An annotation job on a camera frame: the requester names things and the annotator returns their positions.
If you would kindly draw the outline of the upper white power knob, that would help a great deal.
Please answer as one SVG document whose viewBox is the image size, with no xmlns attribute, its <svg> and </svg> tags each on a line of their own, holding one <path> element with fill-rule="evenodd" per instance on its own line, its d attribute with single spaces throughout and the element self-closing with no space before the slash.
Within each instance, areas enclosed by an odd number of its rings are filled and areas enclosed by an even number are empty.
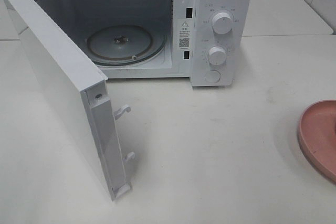
<svg viewBox="0 0 336 224">
<path fill-rule="evenodd" d="M 232 30 L 234 18 L 227 10 L 221 10 L 211 18 L 213 31 L 216 34 L 223 35 Z"/>
</svg>

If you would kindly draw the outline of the white microwave oven body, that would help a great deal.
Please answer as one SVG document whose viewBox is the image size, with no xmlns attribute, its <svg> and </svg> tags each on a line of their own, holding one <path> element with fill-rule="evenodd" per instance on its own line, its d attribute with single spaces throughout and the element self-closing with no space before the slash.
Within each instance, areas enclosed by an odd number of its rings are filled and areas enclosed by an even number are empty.
<svg viewBox="0 0 336 224">
<path fill-rule="evenodd" d="M 166 34 L 164 48 L 153 58 L 127 66 L 100 66 L 107 79 L 189 78 L 192 86 L 228 86 L 235 72 L 250 0 L 34 0 L 89 58 L 87 39 L 114 25 L 139 25 Z M 219 35 L 211 18 L 221 10 L 233 18 L 232 30 Z M 208 51 L 223 47 L 227 58 L 210 65 Z M 220 72 L 217 83 L 205 73 Z"/>
</svg>

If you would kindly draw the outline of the pink plate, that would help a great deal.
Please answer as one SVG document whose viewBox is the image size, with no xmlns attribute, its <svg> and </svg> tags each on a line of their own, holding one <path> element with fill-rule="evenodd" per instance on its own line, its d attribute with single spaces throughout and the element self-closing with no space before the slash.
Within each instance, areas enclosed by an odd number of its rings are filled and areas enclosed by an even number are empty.
<svg viewBox="0 0 336 224">
<path fill-rule="evenodd" d="M 308 162 L 335 183 L 335 100 L 319 101 L 304 110 L 298 143 Z"/>
</svg>

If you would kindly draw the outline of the round white door button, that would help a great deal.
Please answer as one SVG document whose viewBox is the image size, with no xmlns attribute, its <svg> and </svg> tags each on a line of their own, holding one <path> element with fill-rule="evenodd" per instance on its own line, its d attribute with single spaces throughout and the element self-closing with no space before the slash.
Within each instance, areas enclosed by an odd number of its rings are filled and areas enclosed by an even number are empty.
<svg viewBox="0 0 336 224">
<path fill-rule="evenodd" d="M 217 83 L 220 80 L 221 73 L 216 70 L 210 70 L 205 73 L 205 81 L 208 83 Z"/>
</svg>

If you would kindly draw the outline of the white timer knob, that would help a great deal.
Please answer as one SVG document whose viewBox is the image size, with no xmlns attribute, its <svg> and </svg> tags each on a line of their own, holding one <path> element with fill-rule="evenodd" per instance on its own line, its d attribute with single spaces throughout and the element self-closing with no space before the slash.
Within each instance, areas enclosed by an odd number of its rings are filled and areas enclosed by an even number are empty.
<svg viewBox="0 0 336 224">
<path fill-rule="evenodd" d="M 208 62 L 213 66 L 220 66 L 225 63 L 227 54 L 223 47 L 215 46 L 208 51 Z"/>
</svg>

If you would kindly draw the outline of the white microwave door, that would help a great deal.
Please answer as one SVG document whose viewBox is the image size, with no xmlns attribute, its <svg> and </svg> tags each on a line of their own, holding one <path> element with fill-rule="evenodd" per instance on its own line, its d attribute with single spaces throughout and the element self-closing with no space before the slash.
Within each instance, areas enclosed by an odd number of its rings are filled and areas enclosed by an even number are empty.
<svg viewBox="0 0 336 224">
<path fill-rule="evenodd" d="M 4 0 L 43 93 L 112 200 L 130 190 L 107 77 L 34 0 Z"/>
</svg>

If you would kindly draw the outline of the glass turntable plate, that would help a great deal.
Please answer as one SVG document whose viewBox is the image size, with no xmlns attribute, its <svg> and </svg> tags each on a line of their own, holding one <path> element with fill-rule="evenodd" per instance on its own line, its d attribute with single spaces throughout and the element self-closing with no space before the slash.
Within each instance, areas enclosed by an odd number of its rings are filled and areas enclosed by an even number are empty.
<svg viewBox="0 0 336 224">
<path fill-rule="evenodd" d="M 87 39 L 89 58 L 100 66 L 127 66 L 155 57 L 166 34 L 139 25 L 114 25 Z"/>
</svg>

